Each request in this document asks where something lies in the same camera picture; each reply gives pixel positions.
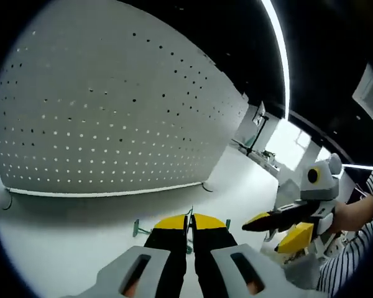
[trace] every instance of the black ceiling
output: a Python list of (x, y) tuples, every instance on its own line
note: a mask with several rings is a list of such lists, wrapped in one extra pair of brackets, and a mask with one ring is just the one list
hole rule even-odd
[[(27, 6), (23, 1), (0, 2), (0, 64), (17, 34), (45, 2), (28, 1)], [(189, 38), (252, 104), (264, 101), (269, 112), (284, 115), (280, 55), (260, 0), (123, 2)], [(361, 32), (349, 15), (329, 6), (332, 1), (272, 3), (289, 61), (290, 121), (320, 145), (342, 149), (344, 162), (372, 165), (373, 121), (352, 99), (368, 58)]]

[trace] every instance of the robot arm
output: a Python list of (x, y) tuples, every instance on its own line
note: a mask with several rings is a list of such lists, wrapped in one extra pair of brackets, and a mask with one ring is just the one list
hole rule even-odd
[(333, 175), (339, 174), (341, 167), (341, 160), (335, 153), (327, 160), (307, 167), (303, 172), (298, 200), (275, 211), (259, 214), (245, 223), (242, 229), (282, 232), (296, 225), (275, 250), (279, 253), (296, 253), (304, 249), (333, 223), (334, 199), (339, 194), (339, 181)]

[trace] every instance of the white table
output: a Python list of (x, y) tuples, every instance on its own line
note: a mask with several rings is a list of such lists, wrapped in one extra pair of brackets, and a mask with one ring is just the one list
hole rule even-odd
[[(40, 297), (77, 295), (91, 287), (97, 272), (130, 246), (135, 219), (152, 228), (160, 219), (188, 212), (231, 219), (238, 243), (260, 250), (265, 233), (242, 231), (241, 225), (275, 203), (278, 182), (268, 172), (228, 147), (212, 172), (206, 192), (201, 186), (165, 192), (99, 199), (13, 195), (12, 207), (0, 210), (0, 238), (20, 275)], [(9, 194), (0, 181), (0, 206)], [(187, 272), (180, 297), (203, 297), (186, 256)]]

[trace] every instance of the white surface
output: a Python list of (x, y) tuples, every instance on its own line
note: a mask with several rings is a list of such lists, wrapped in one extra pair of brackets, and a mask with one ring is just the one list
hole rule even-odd
[(369, 64), (366, 65), (366, 69), (352, 94), (352, 98), (361, 105), (373, 120), (373, 69)]
[(87, 193), (87, 194), (85, 194), (85, 193), (74, 194), (74, 193), (63, 193), (63, 192), (26, 191), (24, 189), (11, 188), (11, 187), (7, 187), (7, 189), (11, 192), (16, 193), (16, 194), (30, 194), (31, 196), (41, 196), (41, 197), (113, 197), (113, 196), (127, 196), (127, 195), (131, 195), (131, 194), (145, 194), (147, 192), (168, 191), (170, 189), (194, 186), (194, 185), (197, 185), (197, 184), (201, 184), (201, 182), (194, 182), (194, 183), (160, 187), (160, 188), (152, 188), (152, 189), (141, 189), (140, 191), (91, 192), (91, 193)]
[(310, 138), (296, 125), (281, 119), (265, 150), (275, 153), (276, 161), (294, 171), (306, 152)]
[(331, 224), (333, 223), (333, 213), (329, 213), (326, 215), (325, 218), (319, 220), (318, 228), (316, 232), (321, 235), (330, 228)]
[[(91, 287), (97, 272), (145, 235), (132, 237), (135, 219), (150, 229), (160, 219), (188, 212), (231, 219), (238, 243), (260, 250), (265, 233), (242, 231), (244, 222), (275, 203), (278, 182), (268, 172), (227, 147), (201, 186), (124, 197), (48, 198), (13, 195), (12, 207), (0, 210), (0, 237), (10, 260), (41, 297), (76, 295)], [(0, 185), (0, 206), (9, 194)], [(202, 297), (193, 255), (187, 256), (181, 297)]]
[(156, 17), (115, 0), (50, 1), (0, 73), (1, 179), (64, 196), (206, 181), (247, 107)]

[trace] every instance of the curved white panel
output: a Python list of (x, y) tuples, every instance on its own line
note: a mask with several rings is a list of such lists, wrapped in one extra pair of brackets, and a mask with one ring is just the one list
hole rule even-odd
[(7, 187), (127, 192), (204, 181), (247, 103), (183, 35), (115, 0), (59, 0), (0, 73)]

